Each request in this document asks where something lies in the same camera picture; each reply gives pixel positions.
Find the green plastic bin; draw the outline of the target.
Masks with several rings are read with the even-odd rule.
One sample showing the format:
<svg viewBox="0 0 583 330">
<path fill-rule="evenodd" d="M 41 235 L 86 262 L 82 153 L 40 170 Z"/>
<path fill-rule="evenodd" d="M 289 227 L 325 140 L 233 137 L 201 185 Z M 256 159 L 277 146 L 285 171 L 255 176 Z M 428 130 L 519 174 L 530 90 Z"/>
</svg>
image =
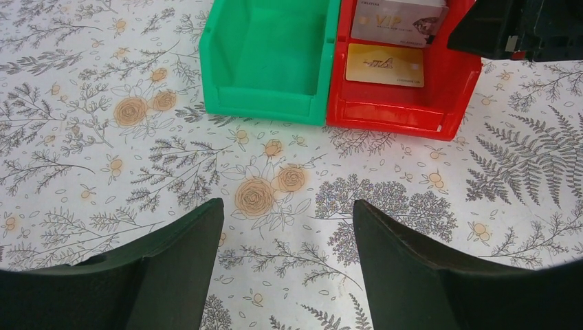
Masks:
<svg viewBox="0 0 583 330">
<path fill-rule="evenodd" d="M 215 1 L 199 41 L 215 115 L 325 124 L 339 1 Z"/>
</svg>

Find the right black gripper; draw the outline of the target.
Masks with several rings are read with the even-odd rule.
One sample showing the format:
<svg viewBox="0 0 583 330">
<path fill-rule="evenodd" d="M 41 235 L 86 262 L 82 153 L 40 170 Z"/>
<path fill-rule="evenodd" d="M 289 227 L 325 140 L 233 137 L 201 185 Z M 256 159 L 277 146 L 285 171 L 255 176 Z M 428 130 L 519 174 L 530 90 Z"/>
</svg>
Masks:
<svg viewBox="0 0 583 330">
<path fill-rule="evenodd" d="M 447 47 L 493 60 L 581 60 L 582 1 L 477 0 Z"/>
</svg>

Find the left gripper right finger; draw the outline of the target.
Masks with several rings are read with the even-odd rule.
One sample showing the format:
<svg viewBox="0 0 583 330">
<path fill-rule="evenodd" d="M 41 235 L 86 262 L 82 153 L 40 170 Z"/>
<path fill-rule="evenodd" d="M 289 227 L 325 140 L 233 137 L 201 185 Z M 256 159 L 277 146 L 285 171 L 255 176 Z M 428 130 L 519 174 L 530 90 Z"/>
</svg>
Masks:
<svg viewBox="0 0 583 330">
<path fill-rule="evenodd" d="M 581 329 L 582 262 L 530 270 L 458 251 L 365 200 L 353 227 L 375 329 Z"/>
</svg>

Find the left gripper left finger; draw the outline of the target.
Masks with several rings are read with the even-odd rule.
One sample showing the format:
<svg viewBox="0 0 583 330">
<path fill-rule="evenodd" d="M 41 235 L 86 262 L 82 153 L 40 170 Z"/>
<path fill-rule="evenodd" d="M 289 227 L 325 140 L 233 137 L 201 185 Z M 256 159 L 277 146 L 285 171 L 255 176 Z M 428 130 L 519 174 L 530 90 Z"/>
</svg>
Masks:
<svg viewBox="0 0 583 330">
<path fill-rule="evenodd" d="M 2 329 L 198 329 L 223 227 L 215 198 L 76 265 L 1 272 Z"/>
</svg>

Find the red plastic bin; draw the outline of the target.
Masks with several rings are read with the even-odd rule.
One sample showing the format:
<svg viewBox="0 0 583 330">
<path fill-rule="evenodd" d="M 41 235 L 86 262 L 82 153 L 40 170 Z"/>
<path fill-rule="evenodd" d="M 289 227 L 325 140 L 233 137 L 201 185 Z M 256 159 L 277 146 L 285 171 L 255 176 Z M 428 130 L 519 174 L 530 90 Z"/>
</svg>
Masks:
<svg viewBox="0 0 583 330">
<path fill-rule="evenodd" d="M 450 33 L 472 2 L 448 1 L 449 13 L 432 45 L 418 48 L 423 52 L 424 86 L 421 88 L 346 79 L 349 44 L 406 47 L 351 38 L 357 2 L 343 1 L 340 5 L 327 125 L 451 140 L 457 134 L 482 67 L 478 56 L 447 47 Z"/>
</svg>

